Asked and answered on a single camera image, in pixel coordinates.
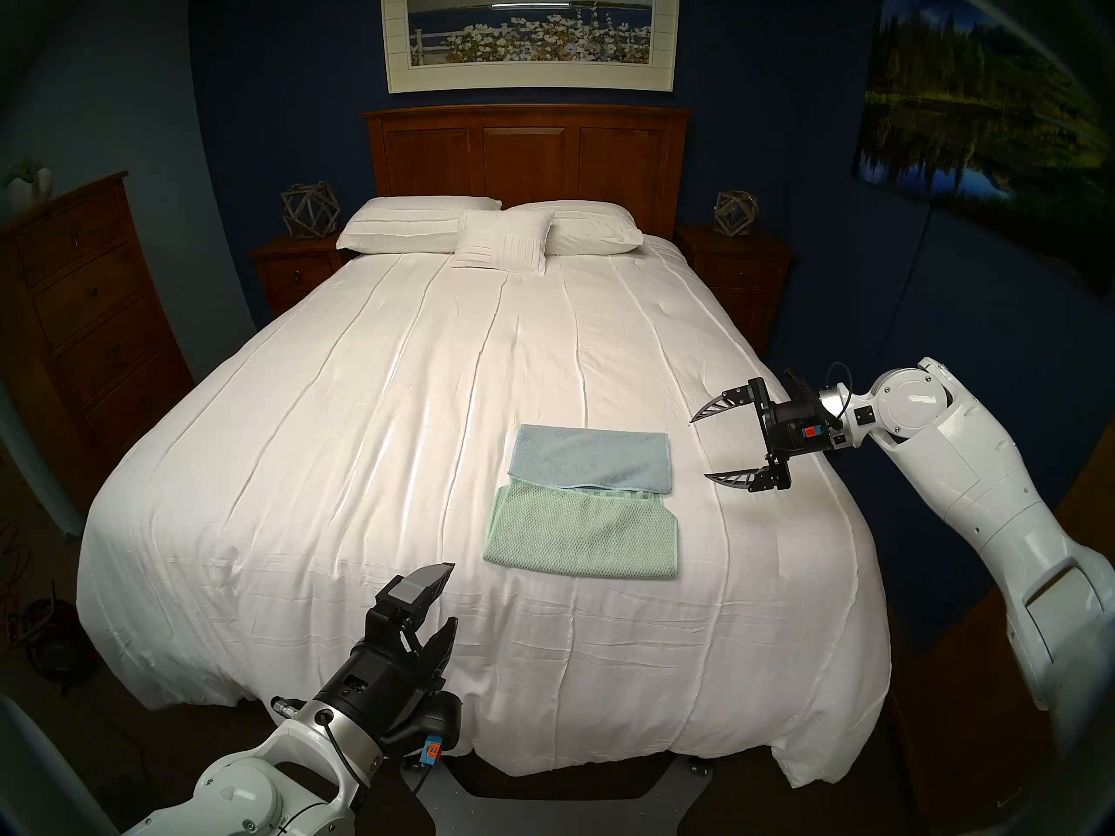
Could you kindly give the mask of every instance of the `drawer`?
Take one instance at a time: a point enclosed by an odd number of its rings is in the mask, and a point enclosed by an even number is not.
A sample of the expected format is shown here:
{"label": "drawer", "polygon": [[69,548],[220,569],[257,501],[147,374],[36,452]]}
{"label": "drawer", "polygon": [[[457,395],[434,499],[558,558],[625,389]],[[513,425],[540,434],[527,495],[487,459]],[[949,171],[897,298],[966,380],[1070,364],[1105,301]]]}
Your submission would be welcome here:
{"label": "drawer", "polygon": [[89,411],[89,426],[105,448],[123,455],[190,389],[177,354],[162,350]]}
{"label": "drawer", "polygon": [[714,290],[712,295],[728,312],[731,322],[747,339],[747,343],[755,348],[755,352],[762,354],[769,334],[767,310],[770,307],[770,297],[766,293],[725,290]]}
{"label": "drawer", "polygon": [[59,344],[140,286],[129,245],[120,245],[74,270],[35,298],[51,344]]}
{"label": "drawer", "polygon": [[124,221],[112,194],[101,194],[48,218],[20,235],[20,261],[28,286],[77,260],[81,254],[124,235]]}
{"label": "drawer", "polygon": [[158,347],[158,331],[155,312],[142,299],[62,353],[58,366],[78,401],[84,405],[124,369]]}
{"label": "drawer", "polygon": [[271,297],[271,310],[275,317],[285,314],[308,295],[310,295],[309,290],[284,290],[282,293],[275,293]]}
{"label": "drawer", "polygon": [[281,257],[268,261],[268,283],[271,290],[313,290],[333,274],[328,254],[304,257]]}
{"label": "drawer", "polygon": [[705,283],[709,288],[777,290],[782,282],[784,268],[785,263],[777,260],[709,256],[705,262]]}

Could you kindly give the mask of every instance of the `white comforter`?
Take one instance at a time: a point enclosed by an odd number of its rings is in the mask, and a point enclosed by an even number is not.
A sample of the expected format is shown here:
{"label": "white comforter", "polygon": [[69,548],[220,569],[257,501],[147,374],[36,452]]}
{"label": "white comforter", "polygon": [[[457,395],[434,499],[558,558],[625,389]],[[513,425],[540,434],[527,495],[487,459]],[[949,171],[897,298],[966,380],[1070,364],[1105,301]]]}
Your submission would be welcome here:
{"label": "white comforter", "polygon": [[[834,781],[890,677],[871,534],[822,456],[788,492],[754,408],[689,425],[721,389],[780,385],[665,240],[550,257],[545,275],[361,256],[261,331],[125,457],[81,545],[78,609],[147,707],[310,698],[396,573],[457,564],[457,752],[513,774],[772,747]],[[574,579],[481,558],[521,422],[667,431],[675,581]]]}

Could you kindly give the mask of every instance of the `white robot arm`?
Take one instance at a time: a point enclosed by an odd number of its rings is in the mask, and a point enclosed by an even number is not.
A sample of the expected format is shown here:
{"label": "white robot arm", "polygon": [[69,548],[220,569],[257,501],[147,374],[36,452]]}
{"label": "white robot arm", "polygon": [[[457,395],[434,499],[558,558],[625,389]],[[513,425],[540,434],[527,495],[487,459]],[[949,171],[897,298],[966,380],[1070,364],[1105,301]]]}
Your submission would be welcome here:
{"label": "white robot arm", "polygon": [[[460,701],[442,679],[457,619],[425,645],[416,632],[452,572],[438,563],[396,575],[368,611],[365,636],[313,700],[275,698],[285,721],[263,743],[214,761],[193,797],[125,836],[346,836],[385,754],[421,750],[428,772],[460,735]],[[288,761],[338,786],[337,796],[322,800],[275,768]]]}
{"label": "white robot arm", "polygon": [[748,490],[788,488],[789,457],[855,448],[870,436],[990,571],[1034,702],[1053,709],[1067,741],[1115,664],[1115,572],[1061,529],[1010,435],[933,359],[884,373],[862,396],[843,383],[814,393],[793,371],[786,387],[791,401],[772,404],[757,378],[697,412],[695,420],[754,402],[767,441],[766,467],[709,478]]}

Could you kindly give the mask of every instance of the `geometric lantern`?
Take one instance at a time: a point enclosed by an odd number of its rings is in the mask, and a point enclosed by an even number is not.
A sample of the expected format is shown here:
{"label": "geometric lantern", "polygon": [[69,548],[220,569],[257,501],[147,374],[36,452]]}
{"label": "geometric lantern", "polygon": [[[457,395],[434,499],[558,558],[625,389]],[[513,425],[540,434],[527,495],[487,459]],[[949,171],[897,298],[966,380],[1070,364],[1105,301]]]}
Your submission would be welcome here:
{"label": "geometric lantern", "polygon": [[746,236],[759,216],[759,202],[746,191],[721,191],[712,207],[712,230],[725,236]]}
{"label": "geometric lantern", "polygon": [[341,207],[328,182],[291,185],[280,196],[282,220],[295,239],[320,239],[337,230]]}

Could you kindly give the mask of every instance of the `white pillow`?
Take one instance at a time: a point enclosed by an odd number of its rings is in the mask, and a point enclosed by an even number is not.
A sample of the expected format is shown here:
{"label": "white pillow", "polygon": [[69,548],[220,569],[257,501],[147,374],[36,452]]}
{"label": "white pillow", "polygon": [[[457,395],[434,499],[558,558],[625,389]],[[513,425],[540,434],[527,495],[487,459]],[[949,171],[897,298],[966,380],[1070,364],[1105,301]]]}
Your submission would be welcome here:
{"label": "white pillow", "polygon": [[546,232],[553,217],[550,210],[469,210],[449,265],[541,275],[546,271]]}
{"label": "white pillow", "polygon": [[516,210],[552,210],[546,254],[622,254],[642,244],[631,213],[603,201],[544,201]]}
{"label": "white pillow", "polygon": [[501,206],[491,197],[372,197],[349,218],[337,247],[361,254],[447,254],[457,244],[466,210]]}

